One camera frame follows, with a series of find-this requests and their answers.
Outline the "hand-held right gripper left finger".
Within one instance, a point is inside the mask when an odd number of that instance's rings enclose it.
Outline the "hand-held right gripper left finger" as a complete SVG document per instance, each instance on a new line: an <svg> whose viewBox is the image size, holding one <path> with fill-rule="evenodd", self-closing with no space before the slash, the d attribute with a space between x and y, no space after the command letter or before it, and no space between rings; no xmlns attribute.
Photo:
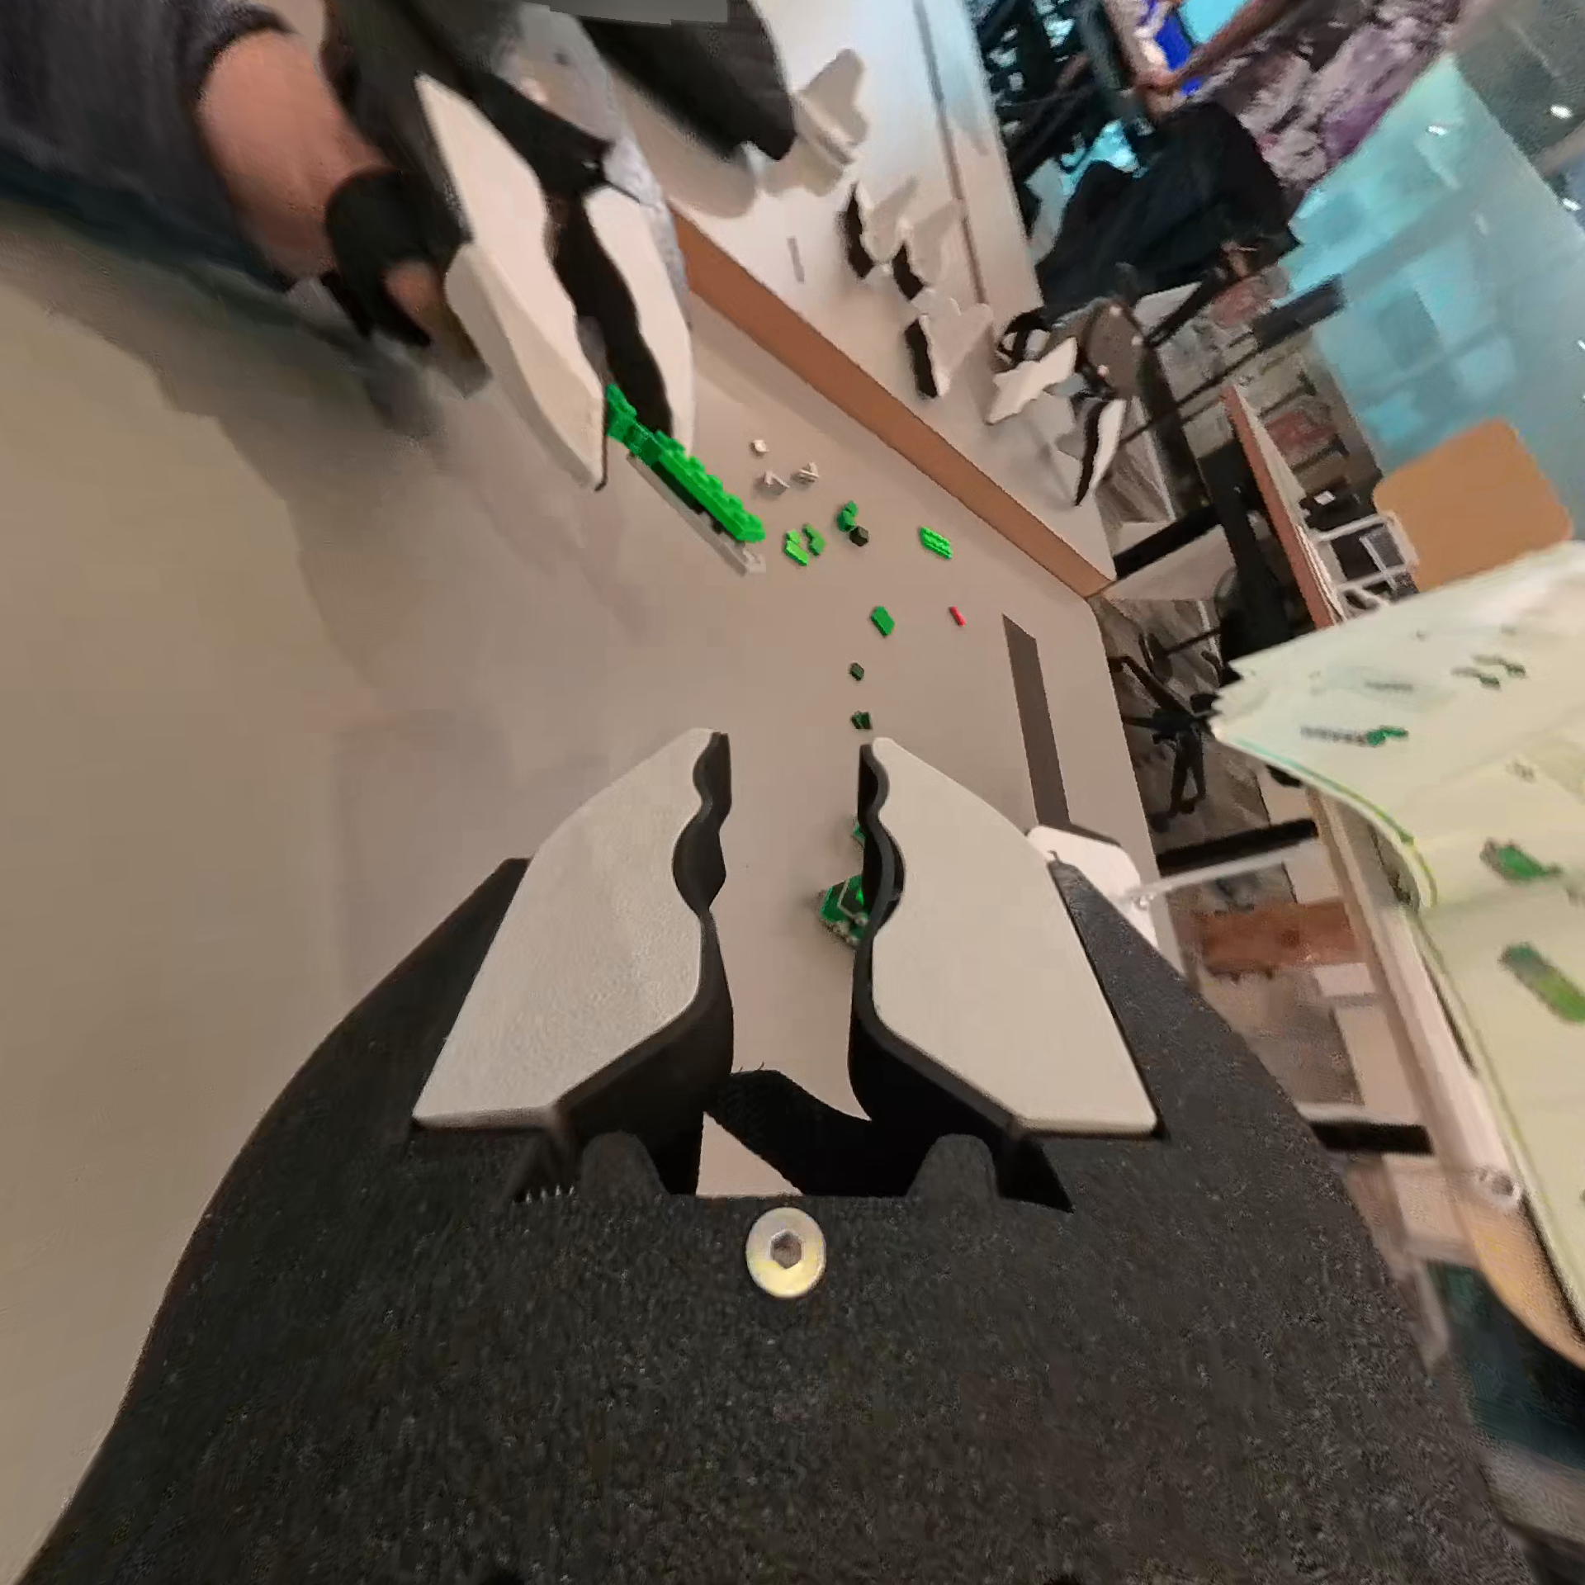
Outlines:
<svg viewBox="0 0 1585 1585"><path fill-rule="evenodd" d="M418 1093L418 1130L530 1135L535 1191L628 1135L667 1191L699 1189L703 1118L735 1064L712 915L732 803L730 739L697 727L555 828Z"/></svg>

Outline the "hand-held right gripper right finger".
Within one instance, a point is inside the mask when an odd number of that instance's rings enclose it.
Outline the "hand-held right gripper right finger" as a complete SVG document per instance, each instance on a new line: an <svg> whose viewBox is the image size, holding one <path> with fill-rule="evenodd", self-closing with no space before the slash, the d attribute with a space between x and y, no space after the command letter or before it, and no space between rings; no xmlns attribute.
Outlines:
<svg viewBox="0 0 1585 1585"><path fill-rule="evenodd" d="M1040 847L890 737L860 752L859 823L854 1095L870 1107L890 1062L999 1135L1154 1135L1139 1064Z"/></svg>

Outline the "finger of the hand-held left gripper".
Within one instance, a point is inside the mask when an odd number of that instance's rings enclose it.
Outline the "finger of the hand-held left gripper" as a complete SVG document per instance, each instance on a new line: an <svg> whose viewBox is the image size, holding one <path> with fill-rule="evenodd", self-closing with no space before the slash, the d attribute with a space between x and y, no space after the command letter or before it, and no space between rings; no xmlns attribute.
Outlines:
<svg viewBox="0 0 1585 1585"><path fill-rule="evenodd" d="M637 422L695 445L692 332L647 212L619 189L593 187L565 212L558 278L591 322L604 369Z"/></svg>
<svg viewBox="0 0 1585 1585"><path fill-rule="evenodd" d="M415 83L464 240L446 303L517 417L585 489L606 484L606 398L550 255L545 189L461 93Z"/></svg>

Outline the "grey and green brick assembly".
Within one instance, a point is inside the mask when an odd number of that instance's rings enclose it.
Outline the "grey and green brick assembly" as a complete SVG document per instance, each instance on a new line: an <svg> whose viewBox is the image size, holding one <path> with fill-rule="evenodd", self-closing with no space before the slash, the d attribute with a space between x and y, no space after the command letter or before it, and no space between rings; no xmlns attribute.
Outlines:
<svg viewBox="0 0 1585 1585"><path fill-rule="evenodd" d="M644 426L616 384L604 387L604 436L727 565L743 577L763 575L761 519L675 438Z"/></svg>

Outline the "person's left forearm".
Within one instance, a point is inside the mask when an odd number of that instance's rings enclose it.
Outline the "person's left forearm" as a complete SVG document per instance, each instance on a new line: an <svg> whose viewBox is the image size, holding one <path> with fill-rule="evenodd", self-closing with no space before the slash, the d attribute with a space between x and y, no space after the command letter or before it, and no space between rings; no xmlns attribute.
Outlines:
<svg viewBox="0 0 1585 1585"><path fill-rule="evenodd" d="M5 2L3 199L164 265L287 281L246 235L195 111L216 60L294 30L238 2Z"/></svg>

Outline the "grey desk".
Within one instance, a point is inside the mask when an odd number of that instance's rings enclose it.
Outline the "grey desk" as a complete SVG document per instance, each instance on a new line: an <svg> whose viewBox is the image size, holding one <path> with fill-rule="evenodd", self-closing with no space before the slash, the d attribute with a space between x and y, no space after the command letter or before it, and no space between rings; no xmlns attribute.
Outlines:
<svg viewBox="0 0 1585 1585"><path fill-rule="evenodd" d="M1020 829L1004 621L1072 821L1154 869L1088 603L705 306L697 441L812 489L727 565L626 459L586 493L492 390L363 372L271 299L3 207L3 1582L116 1415L198 1219L325 1037L500 864L727 734L741 1067L847 1090L860 735ZM874 537L832 534L857 504ZM781 530L831 537L789 565ZM933 562L920 526L956 555ZM898 620L865 630L874 605ZM959 605L954 631L945 606Z"/></svg>

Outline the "wooden side desk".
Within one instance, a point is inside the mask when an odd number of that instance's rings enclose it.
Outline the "wooden side desk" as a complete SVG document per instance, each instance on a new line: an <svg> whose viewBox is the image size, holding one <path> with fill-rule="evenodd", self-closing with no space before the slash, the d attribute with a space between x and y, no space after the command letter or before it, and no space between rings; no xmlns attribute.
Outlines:
<svg viewBox="0 0 1585 1585"><path fill-rule="evenodd" d="M1314 526L1298 474L1243 389L1228 379L1219 397L1311 623L1342 625L1412 598L1417 550L1397 517L1366 511Z"/></svg>

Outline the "person's left hand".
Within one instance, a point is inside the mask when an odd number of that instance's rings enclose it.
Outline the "person's left hand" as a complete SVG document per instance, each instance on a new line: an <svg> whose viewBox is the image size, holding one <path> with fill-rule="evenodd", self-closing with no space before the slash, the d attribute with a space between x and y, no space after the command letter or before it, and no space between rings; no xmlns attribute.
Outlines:
<svg viewBox="0 0 1585 1585"><path fill-rule="evenodd" d="M249 242L292 283L334 278L355 318L449 367L479 367L449 306L431 205L353 126L301 35L254 30L195 101L208 162Z"/></svg>

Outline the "scattered small green bricks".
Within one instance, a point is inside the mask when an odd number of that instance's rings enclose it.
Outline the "scattered small green bricks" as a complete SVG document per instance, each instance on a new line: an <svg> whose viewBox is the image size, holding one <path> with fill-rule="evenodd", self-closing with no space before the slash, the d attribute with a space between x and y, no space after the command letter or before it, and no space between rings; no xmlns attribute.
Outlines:
<svg viewBox="0 0 1585 1585"><path fill-rule="evenodd" d="M836 540L847 545L849 549L859 550L867 545L872 545L874 535L869 532L867 526L862 524L859 514L859 504L854 501L844 502L836 516L836 524L832 527L832 535ZM921 549L921 554L938 562L941 565L949 565L954 560L956 549L953 540L938 530L935 526L918 526L915 530L916 544ZM832 545L831 535L824 534L814 524L804 522L789 529L783 529L774 540L778 552L786 559L789 565L798 568L809 568L819 562L824 555L829 554ZM945 605L943 611L946 621L958 630L949 615L949 606L961 605ZM888 605L872 605L864 613L865 630L870 631L880 641L890 641L898 633L898 616ZM857 707L847 717L850 729L859 735L870 735L875 730L874 710L869 707Z"/></svg>

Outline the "black office chair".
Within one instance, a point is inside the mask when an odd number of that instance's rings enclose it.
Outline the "black office chair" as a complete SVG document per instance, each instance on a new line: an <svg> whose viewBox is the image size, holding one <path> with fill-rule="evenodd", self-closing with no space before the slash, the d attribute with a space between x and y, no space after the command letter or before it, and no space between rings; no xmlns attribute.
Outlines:
<svg viewBox="0 0 1585 1585"><path fill-rule="evenodd" d="M1146 167L1085 171L1037 263L1039 308L997 334L1001 365L1042 357L1067 316L1113 298L1126 280L1149 293L1176 289L1227 248L1278 240L1299 202L1276 156L1232 111L1214 100L1179 106Z"/></svg>

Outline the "instruction booklet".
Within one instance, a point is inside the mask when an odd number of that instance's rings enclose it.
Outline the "instruction booklet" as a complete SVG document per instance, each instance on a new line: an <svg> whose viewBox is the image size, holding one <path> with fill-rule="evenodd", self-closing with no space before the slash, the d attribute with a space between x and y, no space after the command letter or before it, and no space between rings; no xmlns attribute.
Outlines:
<svg viewBox="0 0 1585 1585"><path fill-rule="evenodd" d="M1582 1260L1583 562L1569 540L1266 649L1220 743L1366 819L1536 1219Z"/></svg>

